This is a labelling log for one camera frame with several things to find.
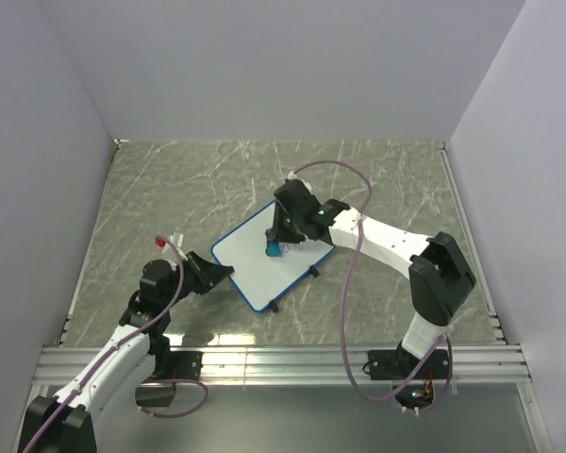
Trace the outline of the blue whiteboard eraser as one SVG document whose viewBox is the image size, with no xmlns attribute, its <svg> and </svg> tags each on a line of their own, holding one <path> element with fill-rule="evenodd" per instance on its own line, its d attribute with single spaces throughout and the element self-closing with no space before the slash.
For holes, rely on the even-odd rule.
<svg viewBox="0 0 566 453">
<path fill-rule="evenodd" d="M 278 242 L 267 242 L 265 253 L 270 258 L 281 258 L 283 254 Z"/>
</svg>

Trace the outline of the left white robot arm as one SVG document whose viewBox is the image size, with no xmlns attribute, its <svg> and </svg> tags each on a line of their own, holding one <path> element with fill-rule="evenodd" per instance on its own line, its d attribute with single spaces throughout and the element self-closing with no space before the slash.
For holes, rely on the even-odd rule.
<svg viewBox="0 0 566 453">
<path fill-rule="evenodd" d="M 177 263 L 152 260 L 118 326 L 90 363 L 53 396 L 27 406 L 18 444 L 21 452 L 94 452 L 100 424 L 147 379 L 170 375 L 171 308 L 191 293 L 206 294 L 233 274 L 231 266 L 177 254 Z"/>
</svg>

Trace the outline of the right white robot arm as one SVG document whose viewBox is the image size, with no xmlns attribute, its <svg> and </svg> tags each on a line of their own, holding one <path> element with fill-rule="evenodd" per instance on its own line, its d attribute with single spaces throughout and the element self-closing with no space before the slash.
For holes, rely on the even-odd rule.
<svg viewBox="0 0 566 453">
<path fill-rule="evenodd" d="M 377 260 L 408 280 L 413 318 L 392 362 L 395 378 L 416 378 L 431 363 L 430 347 L 443 335 L 475 287 L 474 273 L 457 241 L 445 232 L 410 233 L 363 215 L 334 199 L 275 200 L 273 225 L 266 233 L 266 255 L 280 256 L 285 244 L 306 240 L 353 251 Z"/>
</svg>

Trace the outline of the blue framed small whiteboard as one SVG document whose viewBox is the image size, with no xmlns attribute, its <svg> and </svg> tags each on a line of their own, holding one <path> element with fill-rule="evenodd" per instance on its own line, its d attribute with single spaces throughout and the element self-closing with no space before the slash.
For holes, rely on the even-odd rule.
<svg viewBox="0 0 566 453">
<path fill-rule="evenodd" d="M 216 241 L 210 250 L 217 263 L 233 266 L 229 276 L 242 298 L 255 312 L 269 310 L 296 283 L 310 275 L 333 252 L 326 243 L 306 240 L 300 244 L 281 245 L 282 257 L 266 255 L 265 232 L 273 222 L 274 201 L 249 216 Z"/>
</svg>

